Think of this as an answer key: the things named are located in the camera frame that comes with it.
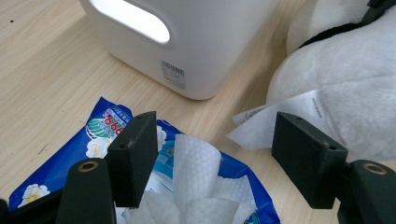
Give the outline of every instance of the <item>barcode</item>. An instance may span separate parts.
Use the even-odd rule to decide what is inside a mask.
[[[173,72],[176,72],[179,75],[181,75],[182,77],[184,77],[184,71],[182,69],[170,64],[170,63],[167,63],[167,62],[163,61],[163,67],[166,67],[166,68],[172,70]]]

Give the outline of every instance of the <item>textured white wipe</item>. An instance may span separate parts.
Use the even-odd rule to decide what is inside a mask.
[[[126,223],[242,224],[256,209],[247,176],[218,176],[221,154],[207,142],[179,134],[175,142],[174,197],[145,191]]]

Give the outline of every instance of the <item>plush toy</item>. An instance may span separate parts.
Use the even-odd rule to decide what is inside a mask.
[[[395,160],[395,3],[307,0],[290,26],[289,57],[271,80],[267,104],[322,90],[352,160]]]

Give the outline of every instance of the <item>white label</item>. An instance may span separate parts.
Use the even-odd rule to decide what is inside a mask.
[[[163,77],[172,86],[181,90],[186,89],[186,77],[182,69],[162,61]]]

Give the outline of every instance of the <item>light wood surface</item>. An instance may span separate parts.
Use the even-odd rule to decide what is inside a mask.
[[[270,149],[246,151],[225,137],[235,128],[232,115],[265,104],[303,2],[280,0],[227,86],[212,99],[193,101],[108,54],[78,0],[0,1],[0,198],[83,127],[104,96],[136,115],[156,110],[158,119],[248,164],[283,223],[338,223],[338,203],[333,210],[309,208]]]

